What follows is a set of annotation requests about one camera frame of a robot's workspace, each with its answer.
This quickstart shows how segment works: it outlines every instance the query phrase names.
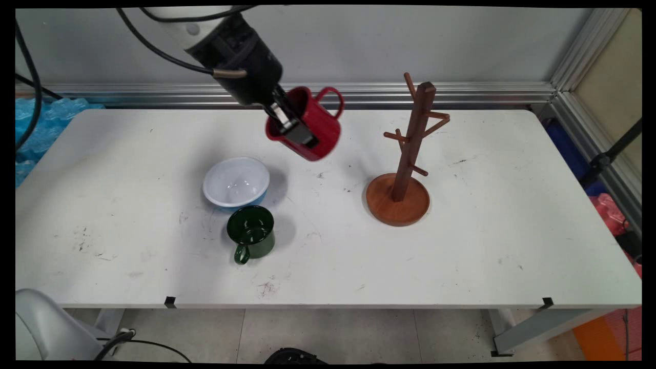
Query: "red mug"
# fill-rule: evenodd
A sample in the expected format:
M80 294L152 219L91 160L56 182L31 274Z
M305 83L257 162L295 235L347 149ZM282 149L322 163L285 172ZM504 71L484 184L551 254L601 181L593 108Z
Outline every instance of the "red mug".
M321 106L319 101L328 93L334 92L339 97L339 109L337 114L332 115ZM301 155L303 158L314 162L328 155L337 145L341 128L339 116L344 111L344 98L342 94L334 87L326 87L316 98L312 97L312 92L307 87L296 87L287 93L287 98L302 112L301 120L308 126L312 134L319 141L313 148L308 148L303 144L297 144L290 141L275 128L271 118L266 120L266 136L272 141L280 141L282 144Z

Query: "bowl rim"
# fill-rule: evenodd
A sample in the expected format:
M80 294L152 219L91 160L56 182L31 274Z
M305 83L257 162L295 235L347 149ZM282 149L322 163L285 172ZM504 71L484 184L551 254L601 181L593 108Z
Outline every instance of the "bowl rim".
M207 181L209 180L209 175L210 175L210 173L212 173L212 171L214 171L215 167L217 167L217 166L219 166L223 163L232 162L232 161L235 161L235 160L250 160L252 162L256 162L257 164L259 164L264 169L264 172L266 173L266 182L265 182L264 186L260 189L260 191L258 191L257 195L255 195L252 198L249 198L247 201L236 202L236 203L232 203L232 204L228 203L228 202L218 201L217 199L213 198L212 196L210 196L207 193L206 184L207 184ZM267 188L269 188L270 179L271 179L271 175L269 174L269 169L261 161L255 159L255 158L251 158L249 156L238 156L236 158L229 158L229 159L222 160L222 161L212 165L212 168L210 168L210 170L207 171L207 173L205 174L205 179L203 179L203 194L205 195L205 198L208 199L214 205L218 205L218 206L222 206L222 207L243 206L243 205L246 205L250 202L253 202L253 201L257 200L260 196L262 196L262 194L264 194L264 192L267 190Z

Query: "red mug handle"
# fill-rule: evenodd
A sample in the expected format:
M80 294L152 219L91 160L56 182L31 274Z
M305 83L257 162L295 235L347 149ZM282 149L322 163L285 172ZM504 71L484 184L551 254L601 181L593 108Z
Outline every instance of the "red mug handle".
M317 95L316 100L320 101L329 92L336 93L337 97L339 98L339 109L337 109L337 114L334 115L335 119L339 119L339 116L341 116L342 112L344 111L344 97L342 97L342 94L340 94L339 91L337 91L336 88L330 87L330 86L325 87L323 90L321 90L319 92L319 94Z

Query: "wooden mug tree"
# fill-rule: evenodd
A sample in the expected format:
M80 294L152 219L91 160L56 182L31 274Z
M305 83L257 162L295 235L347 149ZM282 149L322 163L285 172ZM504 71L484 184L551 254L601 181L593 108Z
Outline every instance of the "wooden mug tree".
M428 191L418 180L412 178L412 172L428 175L427 171L415 165L421 141L449 123L449 114L430 111L435 99L435 86L430 82L424 82L415 91L410 74L404 73L403 76L414 101L408 130L405 136L401 136L398 128L396 134L383 133L383 136L399 141L401 148L399 168L396 173L376 177L367 187L367 205L371 213L379 221L397 227L418 221L428 211L430 204ZM441 120L426 130L428 118Z

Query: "mug handle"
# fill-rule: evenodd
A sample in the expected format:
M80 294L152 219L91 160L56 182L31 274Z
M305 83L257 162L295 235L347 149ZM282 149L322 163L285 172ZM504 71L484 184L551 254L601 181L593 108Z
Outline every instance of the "mug handle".
M334 115L335 119L339 119L339 116L341 116L342 112L344 111L344 97L342 97L342 94L340 94L339 91L337 91L336 88L330 87L330 86L325 87L323 90L321 90L319 92L319 94L317 95L316 100L320 101L329 92L336 93L337 97L339 98L339 109L337 110L337 114Z
M251 257L251 252L248 251L248 245L245 244L238 244L237 245L237 251L235 251L235 263L244 265L248 261L248 259Z

